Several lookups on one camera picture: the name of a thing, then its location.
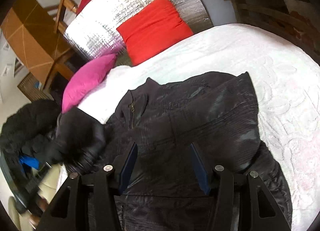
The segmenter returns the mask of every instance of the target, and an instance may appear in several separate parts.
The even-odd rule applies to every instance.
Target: bed
[[[166,84],[208,71],[249,72],[261,139],[290,187],[292,230],[307,230],[320,210],[320,67],[289,41],[250,25],[214,27],[136,67],[115,67],[79,108],[105,123],[124,94],[148,77]]]

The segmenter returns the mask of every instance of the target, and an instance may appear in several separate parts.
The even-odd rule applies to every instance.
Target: pink pillow
[[[106,77],[116,62],[116,55],[105,55],[91,60],[71,78],[67,84],[62,99],[62,113],[76,106]]]

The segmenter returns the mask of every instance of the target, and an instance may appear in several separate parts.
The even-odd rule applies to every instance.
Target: blue fabric
[[[19,158],[21,164],[28,165],[31,168],[39,170],[39,161],[36,158],[32,158],[26,155],[20,156]]]
[[[38,81],[35,83],[35,88],[39,89],[39,86],[40,86],[40,82]]]

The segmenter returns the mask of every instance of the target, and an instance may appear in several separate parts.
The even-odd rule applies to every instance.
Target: black quilted jacket
[[[55,137],[61,108],[51,100],[37,100],[21,107],[3,124],[0,150],[18,157],[28,155],[44,163],[46,146]]]
[[[107,145],[96,153],[77,149],[79,159],[67,162],[67,168],[95,172],[135,141],[139,154],[131,183],[116,197],[122,228],[205,230],[215,198],[204,196],[193,172],[188,147],[196,142],[233,172],[257,171],[291,225],[289,187],[260,140],[257,115],[248,73],[209,72],[166,85],[147,79],[127,92],[104,126]]]

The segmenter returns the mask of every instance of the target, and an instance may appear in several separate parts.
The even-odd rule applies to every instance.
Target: reflective foil
[[[125,49],[116,28],[153,0],[92,0],[68,26],[65,37],[88,59]],[[212,27],[201,0],[170,0],[196,34]]]

